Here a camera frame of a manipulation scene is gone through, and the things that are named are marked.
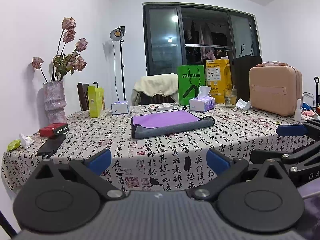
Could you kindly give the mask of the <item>black paper bag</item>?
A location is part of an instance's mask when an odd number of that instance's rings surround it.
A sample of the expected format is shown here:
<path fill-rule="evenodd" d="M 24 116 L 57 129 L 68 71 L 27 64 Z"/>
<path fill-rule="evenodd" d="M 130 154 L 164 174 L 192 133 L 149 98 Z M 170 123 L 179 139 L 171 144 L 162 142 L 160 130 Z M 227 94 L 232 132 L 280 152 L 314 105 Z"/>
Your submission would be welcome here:
<path fill-rule="evenodd" d="M 237 98 L 249 101 L 249 71 L 262 63 L 261 56 L 241 56 L 232 61 L 232 80 L 237 90 Z"/>

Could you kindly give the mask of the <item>left purple tissue pack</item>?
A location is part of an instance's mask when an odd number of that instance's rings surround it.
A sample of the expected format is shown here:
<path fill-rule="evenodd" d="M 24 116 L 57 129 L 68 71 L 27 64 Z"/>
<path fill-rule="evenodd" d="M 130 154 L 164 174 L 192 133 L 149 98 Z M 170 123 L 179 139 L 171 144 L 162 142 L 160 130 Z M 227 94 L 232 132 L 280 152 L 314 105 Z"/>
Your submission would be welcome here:
<path fill-rule="evenodd" d="M 129 104 L 125 101 L 117 101 L 111 104 L 112 115 L 127 114 L 129 112 Z"/>

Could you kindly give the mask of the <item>pink hard suitcase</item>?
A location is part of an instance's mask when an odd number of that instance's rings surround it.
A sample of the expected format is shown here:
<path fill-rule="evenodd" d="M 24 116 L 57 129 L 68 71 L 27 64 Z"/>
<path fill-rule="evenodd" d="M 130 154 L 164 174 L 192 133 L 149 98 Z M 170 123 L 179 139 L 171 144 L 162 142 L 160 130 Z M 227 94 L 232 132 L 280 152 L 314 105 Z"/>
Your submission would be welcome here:
<path fill-rule="evenodd" d="M 293 116 L 302 99 L 303 77 L 295 67 L 259 65 L 249 71 L 251 106 L 281 116 Z"/>

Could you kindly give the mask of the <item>chair with cream cloth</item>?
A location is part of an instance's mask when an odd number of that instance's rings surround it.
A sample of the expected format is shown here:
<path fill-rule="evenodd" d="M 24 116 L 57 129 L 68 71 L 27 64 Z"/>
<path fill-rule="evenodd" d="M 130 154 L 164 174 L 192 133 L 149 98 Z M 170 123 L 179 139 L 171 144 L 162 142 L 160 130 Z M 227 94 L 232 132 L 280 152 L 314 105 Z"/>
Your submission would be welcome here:
<path fill-rule="evenodd" d="M 156 95 L 178 102 L 178 75 L 175 73 L 143 76 L 133 87 L 131 105 L 141 103 L 141 94 L 153 98 Z"/>

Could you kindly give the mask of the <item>pink textured vase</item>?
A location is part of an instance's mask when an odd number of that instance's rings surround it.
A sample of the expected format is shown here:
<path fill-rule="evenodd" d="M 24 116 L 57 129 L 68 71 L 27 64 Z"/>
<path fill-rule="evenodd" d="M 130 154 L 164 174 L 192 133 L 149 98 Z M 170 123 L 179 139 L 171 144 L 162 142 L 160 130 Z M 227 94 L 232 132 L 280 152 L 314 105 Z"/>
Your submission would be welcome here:
<path fill-rule="evenodd" d="M 49 123 L 66 123 L 64 108 L 66 97 L 63 81 L 51 81 L 43 84 L 44 109 Z"/>

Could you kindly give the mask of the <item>black smartphone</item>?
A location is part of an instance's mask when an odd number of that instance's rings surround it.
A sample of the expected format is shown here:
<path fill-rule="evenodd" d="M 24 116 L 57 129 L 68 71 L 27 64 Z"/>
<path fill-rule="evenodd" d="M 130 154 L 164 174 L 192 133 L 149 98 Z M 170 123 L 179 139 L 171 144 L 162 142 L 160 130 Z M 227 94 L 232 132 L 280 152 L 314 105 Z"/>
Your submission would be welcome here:
<path fill-rule="evenodd" d="M 66 139 L 65 134 L 56 135 L 54 137 L 48 138 L 46 142 L 37 150 L 37 155 L 50 158 L 54 155 L 59 147 L 62 145 Z"/>

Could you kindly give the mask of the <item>green mucun paper bag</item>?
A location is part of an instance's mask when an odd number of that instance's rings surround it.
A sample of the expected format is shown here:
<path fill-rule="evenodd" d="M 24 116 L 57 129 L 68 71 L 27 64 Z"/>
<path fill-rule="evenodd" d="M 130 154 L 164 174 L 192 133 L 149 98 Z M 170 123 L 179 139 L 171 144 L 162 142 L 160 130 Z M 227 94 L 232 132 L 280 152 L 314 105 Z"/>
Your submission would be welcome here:
<path fill-rule="evenodd" d="M 177 68 L 179 104 L 189 105 L 189 100 L 197 97 L 199 87 L 205 85 L 203 65 L 181 65 Z"/>

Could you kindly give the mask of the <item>dried pink roses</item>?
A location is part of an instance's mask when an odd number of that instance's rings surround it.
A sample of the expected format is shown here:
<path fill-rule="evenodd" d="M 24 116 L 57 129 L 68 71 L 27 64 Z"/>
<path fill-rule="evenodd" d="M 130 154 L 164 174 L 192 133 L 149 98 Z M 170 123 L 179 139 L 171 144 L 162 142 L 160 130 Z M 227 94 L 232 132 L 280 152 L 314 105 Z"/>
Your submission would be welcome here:
<path fill-rule="evenodd" d="M 87 49 L 89 42 L 85 38 L 80 38 L 74 45 L 73 50 L 67 54 L 65 47 L 73 42 L 76 36 L 76 21 L 72 17 L 64 17 L 61 23 L 61 35 L 59 38 L 56 54 L 51 61 L 52 70 L 50 79 L 46 78 L 42 65 L 44 60 L 41 57 L 33 57 L 31 65 L 35 70 L 40 70 L 44 77 L 45 83 L 53 81 L 62 81 L 69 73 L 73 74 L 76 71 L 81 72 L 87 62 L 80 55 L 81 52 Z"/>

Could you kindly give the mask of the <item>purple grey towel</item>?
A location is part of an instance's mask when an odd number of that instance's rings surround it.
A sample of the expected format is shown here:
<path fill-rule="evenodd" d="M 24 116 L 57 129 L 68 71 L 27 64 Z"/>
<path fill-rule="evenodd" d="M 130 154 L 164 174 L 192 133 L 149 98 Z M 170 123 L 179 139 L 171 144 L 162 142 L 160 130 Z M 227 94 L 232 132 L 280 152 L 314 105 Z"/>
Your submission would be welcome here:
<path fill-rule="evenodd" d="M 186 110 L 151 113 L 131 118 L 131 137 L 133 139 L 146 139 L 209 128 L 214 124 L 215 119 L 212 116 L 201 118 Z"/>

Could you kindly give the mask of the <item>small white bottle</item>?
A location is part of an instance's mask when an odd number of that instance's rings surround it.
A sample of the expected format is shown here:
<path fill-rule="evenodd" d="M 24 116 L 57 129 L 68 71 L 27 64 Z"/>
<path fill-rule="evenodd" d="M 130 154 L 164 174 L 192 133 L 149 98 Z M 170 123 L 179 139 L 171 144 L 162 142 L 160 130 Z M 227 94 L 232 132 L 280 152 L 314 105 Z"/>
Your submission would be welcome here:
<path fill-rule="evenodd" d="M 301 122 L 301 99 L 297 99 L 294 120 L 297 122 Z"/>

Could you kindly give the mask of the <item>green wrapper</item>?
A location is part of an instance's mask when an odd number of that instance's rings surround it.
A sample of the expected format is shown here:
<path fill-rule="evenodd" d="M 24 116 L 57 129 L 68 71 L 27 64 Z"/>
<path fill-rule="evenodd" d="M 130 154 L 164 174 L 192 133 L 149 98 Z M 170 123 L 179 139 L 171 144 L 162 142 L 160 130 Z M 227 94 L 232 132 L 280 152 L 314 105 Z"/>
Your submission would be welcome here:
<path fill-rule="evenodd" d="M 13 140 L 12 142 L 10 142 L 7 146 L 7 151 L 10 152 L 10 151 L 13 151 L 13 150 L 16 150 L 20 147 L 21 145 L 21 140 L 20 139 L 17 139 L 17 140 Z"/>

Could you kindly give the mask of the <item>yellow-green snack box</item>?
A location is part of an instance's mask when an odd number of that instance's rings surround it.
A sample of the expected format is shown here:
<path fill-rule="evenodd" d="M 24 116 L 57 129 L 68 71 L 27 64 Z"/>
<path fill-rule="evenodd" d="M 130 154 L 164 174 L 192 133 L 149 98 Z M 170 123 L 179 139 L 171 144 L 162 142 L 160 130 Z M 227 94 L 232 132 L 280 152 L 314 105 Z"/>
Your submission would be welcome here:
<path fill-rule="evenodd" d="M 91 118 L 98 118 L 105 109 L 104 89 L 96 82 L 88 86 L 88 105 Z"/>

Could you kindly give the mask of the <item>dark framed window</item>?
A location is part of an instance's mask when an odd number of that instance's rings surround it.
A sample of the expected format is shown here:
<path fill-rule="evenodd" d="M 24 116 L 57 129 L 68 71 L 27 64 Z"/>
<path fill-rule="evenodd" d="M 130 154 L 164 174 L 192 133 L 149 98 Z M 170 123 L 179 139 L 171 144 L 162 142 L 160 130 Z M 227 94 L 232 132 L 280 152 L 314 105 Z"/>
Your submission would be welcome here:
<path fill-rule="evenodd" d="M 144 3 L 148 75 L 176 73 L 208 59 L 259 56 L 255 17 L 245 12 L 179 3 Z"/>

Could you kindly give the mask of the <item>calligraphy print tablecloth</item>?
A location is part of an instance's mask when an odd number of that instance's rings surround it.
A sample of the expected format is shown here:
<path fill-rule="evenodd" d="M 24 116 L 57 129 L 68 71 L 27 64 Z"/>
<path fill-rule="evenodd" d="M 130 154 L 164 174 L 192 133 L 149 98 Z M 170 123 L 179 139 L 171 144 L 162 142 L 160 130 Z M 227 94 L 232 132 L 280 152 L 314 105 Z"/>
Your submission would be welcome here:
<path fill-rule="evenodd" d="M 229 158 L 249 159 L 252 150 L 292 152 L 310 144 L 308 137 L 280 137 L 279 125 L 291 125 L 293 118 L 250 109 L 216 105 L 207 112 L 215 125 L 149 139 L 131 137 L 131 118 L 149 113 L 148 106 L 132 106 L 124 115 L 106 110 L 98 118 L 87 111 L 67 117 L 66 139 L 52 156 L 56 163 L 89 158 L 107 148 L 111 164 L 102 177 L 122 191 L 184 190 L 216 177 L 209 168 L 206 153 L 215 149 Z"/>

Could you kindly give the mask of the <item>white flat product box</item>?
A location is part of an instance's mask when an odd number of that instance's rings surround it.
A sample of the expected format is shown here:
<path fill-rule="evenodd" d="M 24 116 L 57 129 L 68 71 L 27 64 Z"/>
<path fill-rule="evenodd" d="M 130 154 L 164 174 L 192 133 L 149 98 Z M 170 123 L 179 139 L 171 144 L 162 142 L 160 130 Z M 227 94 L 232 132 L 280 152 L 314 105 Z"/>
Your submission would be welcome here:
<path fill-rule="evenodd" d="M 173 109 L 175 109 L 175 107 L 170 103 L 160 103 L 160 104 L 149 105 L 150 112 L 163 112 L 163 111 L 170 111 Z"/>

